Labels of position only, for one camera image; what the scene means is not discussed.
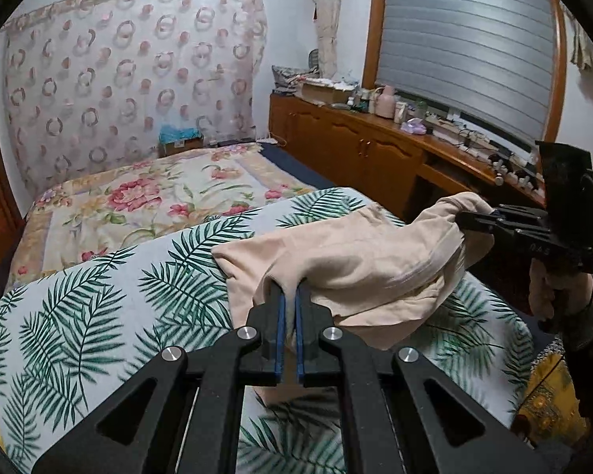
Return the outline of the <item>person right hand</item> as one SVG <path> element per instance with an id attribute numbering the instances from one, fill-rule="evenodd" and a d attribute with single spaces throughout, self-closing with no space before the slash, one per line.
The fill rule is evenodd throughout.
<path id="1" fill-rule="evenodd" d="M 560 333 L 593 298 L 593 275 L 556 275 L 542 261 L 531 260 L 529 307 L 544 333 Z"/>

